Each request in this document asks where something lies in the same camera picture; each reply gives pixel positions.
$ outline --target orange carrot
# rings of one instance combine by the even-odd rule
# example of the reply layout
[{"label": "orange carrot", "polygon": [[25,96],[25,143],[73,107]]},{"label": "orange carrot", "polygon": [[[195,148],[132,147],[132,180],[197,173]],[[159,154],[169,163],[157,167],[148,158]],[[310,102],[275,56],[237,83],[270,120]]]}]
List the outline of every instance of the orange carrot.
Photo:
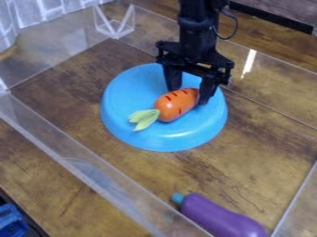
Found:
[{"label": "orange carrot", "polygon": [[156,120],[171,122],[196,105],[199,90],[185,88],[164,94],[155,102],[153,109],[134,112],[128,118],[136,123],[134,131],[145,129]]}]

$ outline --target black metal arm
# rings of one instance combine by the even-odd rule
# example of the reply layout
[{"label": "black metal arm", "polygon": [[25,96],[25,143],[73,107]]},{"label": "black metal arm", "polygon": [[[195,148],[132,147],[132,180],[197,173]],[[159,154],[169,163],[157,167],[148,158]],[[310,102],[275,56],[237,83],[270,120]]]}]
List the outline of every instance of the black metal arm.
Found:
[{"label": "black metal arm", "polygon": [[183,71],[201,78],[197,104],[203,105],[217,85],[228,85],[233,62],[216,52],[215,45],[219,12],[232,15],[224,11],[227,0],[179,0],[179,5],[179,42],[156,42],[156,59],[168,91],[179,89]]}]

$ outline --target wood grain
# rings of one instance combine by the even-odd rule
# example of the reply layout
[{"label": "wood grain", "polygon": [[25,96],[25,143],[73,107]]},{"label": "wood grain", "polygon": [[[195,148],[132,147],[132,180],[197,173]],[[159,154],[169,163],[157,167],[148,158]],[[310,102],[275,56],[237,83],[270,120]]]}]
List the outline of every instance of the wood grain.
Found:
[{"label": "wood grain", "polygon": [[[169,19],[176,18],[176,0],[134,0],[137,6],[159,13]],[[315,36],[303,34],[299,31],[280,27],[271,22],[256,19],[243,13],[233,12],[239,20],[239,29],[229,41],[257,50],[260,53],[272,56],[298,67],[317,71]],[[232,22],[220,17],[219,31],[228,35],[232,31]]]},{"label": "wood grain", "polygon": [[161,200],[199,192],[270,231],[314,161],[317,131],[224,92],[228,121],[213,141],[180,153],[129,147],[104,128],[98,101],[112,77],[152,59],[105,41],[11,93]]},{"label": "wood grain", "polygon": [[2,121],[0,127],[0,186],[50,236],[148,236]]},{"label": "wood grain", "polygon": [[317,27],[317,4],[314,0],[299,2],[295,0],[235,0],[235,2]]},{"label": "wood grain", "polygon": [[[176,0],[134,2],[175,18]],[[240,27],[233,42],[317,71],[315,37],[236,15]],[[221,33],[229,31],[231,22],[221,19]],[[280,96],[275,89],[279,87],[287,99],[288,90],[304,89],[308,97],[303,95],[295,111],[307,111],[314,107],[312,98],[306,104],[315,95],[314,79],[304,78],[298,84],[298,74],[286,74],[274,81],[275,75],[287,71],[282,65],[271,70],[267,85],[259,80],[251,84],[251,77],[260,79],[260,73],[267,76],[267,72],[247,75],[251,77],[245,77],[245,81],[232,84],[231,89],[237,94],[224,91],[229,114],[215,140],[181,153],[150,153],[126,146],[109,135],[98,119],[98,102],[114,75],[152,61],[149,55],[106,41],[22,83],[11,93],[161,200],[168,202],[172,192],[199,192],[224,207],[255,218],[271,231],[314,162],[317,134],[278,112],[286,108],[283,103],[275,112],[272,109],[276,110],[279,103],[271,104],[272,109],[268,109],[237,94],[256,96],[252,97],[256,100],[264,96],[267,99],[267,93]],[[283,89],[280,80],[287,76],[291,79]],[[245,94],[257,87],[256,94]],[[315,116],[310,111],[300,118],[295,115],[296,120]],[[52,236],[146,236],[2,122],[0,148],[0,185]]]}]

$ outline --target blue object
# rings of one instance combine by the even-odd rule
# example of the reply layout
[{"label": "blue object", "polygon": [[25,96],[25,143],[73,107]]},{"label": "blue object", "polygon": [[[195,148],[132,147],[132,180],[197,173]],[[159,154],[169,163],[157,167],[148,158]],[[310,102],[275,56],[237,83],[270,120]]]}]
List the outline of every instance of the blue object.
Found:
[{"label": "blue object", "polygon": [[[199,88],[200,78],[183,73],[181,88]],[[100,116],[112,135],[124,143],[149,151],[175,152],[191,149],[212,139],[225,122],[227,108],[220,88],[204,106],[196,106],[177,120],[156,121],[145,130],[133,131],[128,116],[153,108],[156,99],[168,93],[161,66],[136,66],[121,72],[104,91]]]},{"label": "blue object", "polygon": [[184,200],[184,195],[180,194],[180,193],[173,193],[173,195],[172,195],[172,202],[173,202],[177,206],[181,206],[183,200]]},{"label": "blue object", "polygon": [[0,206],[0,236],[22,237],[27,231],[25,220],[11,204]]}]

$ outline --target wooden surface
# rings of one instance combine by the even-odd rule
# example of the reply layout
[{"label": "wooden surface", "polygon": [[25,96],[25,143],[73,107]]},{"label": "wooden surface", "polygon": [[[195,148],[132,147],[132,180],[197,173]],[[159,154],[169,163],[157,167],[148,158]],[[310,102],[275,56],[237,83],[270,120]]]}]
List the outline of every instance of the wooden surface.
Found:
[{"label": "wooden surface", "polygon": [[314,0],[235,0],[235,2],[317,27],[317,3]]},{"label": "wooden surface", "polygon": [[[140,4],[167,17],[175,14],[175,2],[148,5],[140,1]],[[315,38],[239,16],[236,42],[315,70]],[[298,39],[300,46],[295,47],[291,39]],[[317,131],[311,128],[315,119],[310,117],[315,113],[308,116],[295,113],[291,118],[283,115],[292,111],[283,104],[270,104],[271,109],[257,102],[264,96],[271,98],[271,87],[278,86],[272,80],[271,87],[260,87],[260,96],[245,94],[260,84],[257,80],[251,83],[251,78],[260,76],[256,72],[248,75],[252,76],[248,83],[237,81],[224,89],[228,120],[211,143],[179,153],[134,149],[105,130],[98,119],[98,101],[114,75],[152,61],[149,55],[108,40],[19,84],[11,94],[163,201],[169,203],[173,192],[199,192],[255,218],[270,232],[315,159]],[[287,71],[283,64],[278,65],[268,78],[279,78],[279,72]],[[287,82],[275,94],[291,96],[288,88],[295,90],[294,79]],[[304,90],[315,86],[312,78],[304,78],[302,83]],[[312,101],[307,103],[312,95],[314,90],[303,92],[299,106],[304,111],[314,105]],[[0,128],[0,185],[52,236],[146,235],[3,122]]]}]

